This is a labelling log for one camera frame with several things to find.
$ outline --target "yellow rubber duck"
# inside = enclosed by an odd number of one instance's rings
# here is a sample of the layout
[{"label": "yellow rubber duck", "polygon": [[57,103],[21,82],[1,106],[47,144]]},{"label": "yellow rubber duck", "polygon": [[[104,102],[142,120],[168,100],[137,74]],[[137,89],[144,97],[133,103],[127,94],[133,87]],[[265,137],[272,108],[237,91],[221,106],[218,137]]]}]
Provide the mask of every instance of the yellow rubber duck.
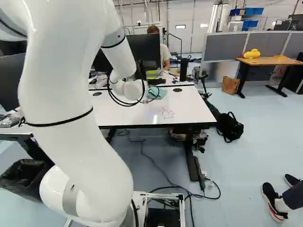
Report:
[{"label": "yellow rubber duck", "polygon": [[243,54],[243,58],[253,59],[260,57],[261,53],[257,49],[252,49],[251,51],[247,51]]}]

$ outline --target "shoe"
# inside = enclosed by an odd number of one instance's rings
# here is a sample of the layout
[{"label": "shoe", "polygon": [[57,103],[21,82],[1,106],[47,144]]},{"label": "shoe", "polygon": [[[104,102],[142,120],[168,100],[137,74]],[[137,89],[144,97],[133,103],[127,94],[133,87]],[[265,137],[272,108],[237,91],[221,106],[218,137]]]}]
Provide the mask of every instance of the shoe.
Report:
[{"label": "shoe", "polygon": [[289,187],[293,187],[293,186],[295,186],[296,184],[298,184],[299,182],[302,181],[302,180],[299,180],[299,179],[297,179],[294,176],[291,176],[289,174],[285,174],[284,179],[285,179],[286,183],[289,185]]},{"label": "shoe", "polygon": [[275,192],[273,186],[270,183],[266,182],[262,185],[262,194],[265,201],[268,204],[270,216],[279,223],[283,223],[285,219],[288,219],[287,213],[282,213],[276,210],[275,208],[275,199],[280,199],[282,196],[279,196]]}]

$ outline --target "brown paper bag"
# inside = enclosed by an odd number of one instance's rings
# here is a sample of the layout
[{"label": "brown paper bag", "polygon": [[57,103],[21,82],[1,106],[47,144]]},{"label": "brown paper bag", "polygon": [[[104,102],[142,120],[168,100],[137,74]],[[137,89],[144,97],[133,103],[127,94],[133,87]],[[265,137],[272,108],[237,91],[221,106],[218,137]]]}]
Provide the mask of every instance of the brown paper bag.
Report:
[{"label": "brown paper bag", "polygon": [[234,95],[238,91],[238,86],[240,84],[239,79],[230,78],[227,76],[223,77],[223,83],[222,83],[222,91]]}]

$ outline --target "blue rag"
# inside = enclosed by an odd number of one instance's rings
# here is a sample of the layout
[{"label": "blue rag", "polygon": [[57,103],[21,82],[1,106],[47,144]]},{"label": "blue rag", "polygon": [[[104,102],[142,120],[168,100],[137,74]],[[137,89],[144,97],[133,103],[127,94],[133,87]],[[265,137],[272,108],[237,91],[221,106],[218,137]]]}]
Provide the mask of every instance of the blue rag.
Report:
[{"label": "blue rag", "polygon": [[164,90],[160,87],[148,87],[148,94],[147,97],[150,99],[163,99],[163,97],[166,95],[167,90]]}]

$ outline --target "standing desk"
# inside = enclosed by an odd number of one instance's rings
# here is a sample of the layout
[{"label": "standing desk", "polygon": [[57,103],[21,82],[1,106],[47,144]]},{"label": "standing desk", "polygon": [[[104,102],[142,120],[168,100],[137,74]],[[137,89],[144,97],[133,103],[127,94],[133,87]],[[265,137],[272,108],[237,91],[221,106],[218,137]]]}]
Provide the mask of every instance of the standing desk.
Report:
[{"label": "standing desk", "polygon": [[[178,86],[194,86],[194,82],[189,82],[189,81],[184,81],[184,82],[179,82],[180,77],[177,77],[177,83],[173,83],[172,81],[175,79],[174,76],[168,74],[169,71],[163,71],[158,77],[157,79],[166,79],[166,83],[165,84],[158,84],[157,87],[178,87]],[[89,90],[90,91],[98,91],[98,90],[106,90],[106,87],[103,86],[99,86],[98,84],[92,85],[89,84]]]},{"label": "standing desk", "polygon": [[[242,93],[243,85],[247,79],[248,72],[250,67],[252,66],[275,66],[275,65],[283,65],[283,66],[289,66],[289,65],[303,65],[302,61],[294,60],[291,58],[275,58],[275,57],[258,57],[254,59],[246,59],[246,58],[236,58],[236,60],[240,61],[240,68],[239,68],[239,74],[241,75],[240,78],[240,84],[238,87],[238,92],[236,93],[241,98],[245,98],[245,95]],[[287,80],[287,75],[285,75],[278,88],[272,87],[270,85],[266,85],[269,89],[275,91],[279,95],[283,97],[287,97],[287,95],[282,92],[282,88],[284,87],[284,84]]]},{"label": "standing desk", "polygon": [[[129,128],[171,128],[186,127],[188,133],[184,142],[189,176],[192,181],[198,181],[199,173],[192,152],[193,128],[207,128],[216,119],[199,95],[195,86],[183,86],[181,92],[174,92],[176,87],[166,87],[167,94],[163,99],[157,99],[147,104],[138,103],[132,107],[116,104],[106,90],[99,96],[93,96],[95,91],[89,91],[90,101],[94,107],[96,123],[100,129],[110,129],[107,141],[110,143],[117,129]],[[122,101],[128,101],[124,96],[117,96]],[[30,144],[30,149],[40,149],[31,139],[31,128],[23,125],[21,128],[0,129],[1,140],[18,141],[22,147],[24,141]]]}]

